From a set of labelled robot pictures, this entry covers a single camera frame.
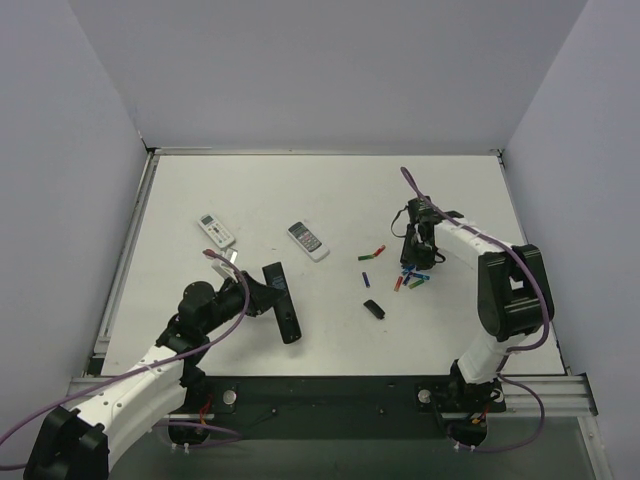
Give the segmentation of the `black TV remote control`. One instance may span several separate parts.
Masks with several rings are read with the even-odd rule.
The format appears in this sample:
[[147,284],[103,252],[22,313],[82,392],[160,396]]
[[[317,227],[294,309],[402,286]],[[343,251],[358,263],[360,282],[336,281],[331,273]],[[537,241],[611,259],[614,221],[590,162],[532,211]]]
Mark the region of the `black TV remote control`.
[[282,341],[284,344],[297,342],[301,339],[302,332],[282,263],[276,262],[264,266],[262,271],[268,286],[282,290],[285,293],[273,307]]

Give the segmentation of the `black battery cover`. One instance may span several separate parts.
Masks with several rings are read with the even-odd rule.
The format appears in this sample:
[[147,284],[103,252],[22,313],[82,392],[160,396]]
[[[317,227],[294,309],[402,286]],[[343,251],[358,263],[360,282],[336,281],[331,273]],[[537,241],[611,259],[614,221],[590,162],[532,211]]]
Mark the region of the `black battery cover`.
[[382,307],[372,299],[366,300],[363,306],[378,320],[382,320],[386,316]]

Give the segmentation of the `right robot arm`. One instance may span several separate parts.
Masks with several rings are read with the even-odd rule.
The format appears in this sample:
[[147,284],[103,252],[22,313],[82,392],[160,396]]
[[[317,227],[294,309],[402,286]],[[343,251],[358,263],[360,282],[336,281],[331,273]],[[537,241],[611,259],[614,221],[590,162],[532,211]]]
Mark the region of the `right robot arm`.
[[443,249],[474,269],[481,331],[451,366],[446,397],[462,402],[488,399],[508,358],[541,332],[546,341],[555,314],[538,247],[499,241],[460,213],[441,213],[427,200],[407,202],[400,264],[408,273],[446,261]]

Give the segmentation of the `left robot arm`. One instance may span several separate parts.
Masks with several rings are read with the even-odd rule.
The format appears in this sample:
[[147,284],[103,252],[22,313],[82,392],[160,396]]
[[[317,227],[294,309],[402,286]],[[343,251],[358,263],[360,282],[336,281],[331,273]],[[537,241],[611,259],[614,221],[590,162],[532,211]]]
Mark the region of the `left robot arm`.
[[103,381],[75,407],[57,406],[46,415],[24,478],[108,478],[122,455],[167,414],[202,405],[198,363],[210,348],[210,333],[230,320],[259,316],[287,295],[246,272],[219,289],[204,281],[188,285],[176,314],[130,370]]

